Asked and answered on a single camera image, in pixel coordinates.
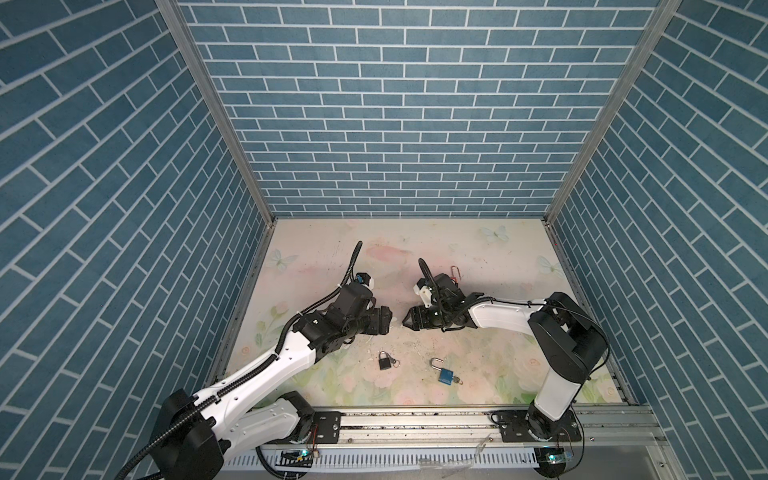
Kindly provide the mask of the black padlock with key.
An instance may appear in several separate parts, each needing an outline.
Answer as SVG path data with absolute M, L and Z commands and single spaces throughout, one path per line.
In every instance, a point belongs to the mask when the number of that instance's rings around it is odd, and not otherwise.
M 386 351 L 380 351 L 378 355 L 378 366 L 380 371 L 387 371 L 398 368 L 400 362 Z

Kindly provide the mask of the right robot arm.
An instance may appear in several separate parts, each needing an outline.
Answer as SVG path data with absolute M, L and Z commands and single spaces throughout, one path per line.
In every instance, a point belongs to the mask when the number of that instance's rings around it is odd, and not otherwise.
M 466 295 L 446 274 L 419 279 L 413 291 L 421 303 L 402 321 L 412 331 L 494 328 L 535 339 L 549 367 L 529 408 L 535 419 L 560 421 L 608 355 L 603 329 L 564 292 L 530 301 L 502 300 L 481 292 Z

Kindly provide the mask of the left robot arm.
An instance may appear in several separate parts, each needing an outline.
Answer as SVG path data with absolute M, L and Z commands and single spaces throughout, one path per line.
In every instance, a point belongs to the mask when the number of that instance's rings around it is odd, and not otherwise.
M 263 408 L 257 403 L 356 337 L 388 334 L 392 318 L 367 284 L 351 280 L 337 287 L 294 315 L 261 357 L 194 394 L 179 389 L 167 397 L 148 445 L 118 478 L 149 456 L 157 479 L 212 479 L 245 450 L 305 439 L 315 411 L 299 393 L 288 392 Z

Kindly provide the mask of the blue padlock with key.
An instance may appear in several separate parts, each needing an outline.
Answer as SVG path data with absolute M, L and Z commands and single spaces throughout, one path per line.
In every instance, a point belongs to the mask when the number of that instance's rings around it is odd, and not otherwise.
M 429 361 L 432 369 L 438 372 L 438 381 L 445 385 L 462 385 L 463 381 L 452 370 L 444 367 L 444 360 L 433 357 Z

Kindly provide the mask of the red padlock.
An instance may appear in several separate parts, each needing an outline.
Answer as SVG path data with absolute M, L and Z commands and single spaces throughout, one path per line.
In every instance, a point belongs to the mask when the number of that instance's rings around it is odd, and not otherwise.
M 458 266 L 452 265 L 450 267 L 450 277 L 454 283 L 458 284 L 460 282 L 462 279 L 462 274 Z

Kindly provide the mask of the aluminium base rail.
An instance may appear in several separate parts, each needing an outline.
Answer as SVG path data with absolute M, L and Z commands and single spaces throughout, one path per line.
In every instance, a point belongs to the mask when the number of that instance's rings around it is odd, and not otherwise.
M 269 466 L 281 479 L 373 473 L 510 470 L 533 479 L 681 479 L 667 436 L 647 407 L 581 406 L 549 440 L 507 407 L 318 409 L 299 417 L 281 401 L 248 414 L 160 470 L 167 479 L 213 479 Z

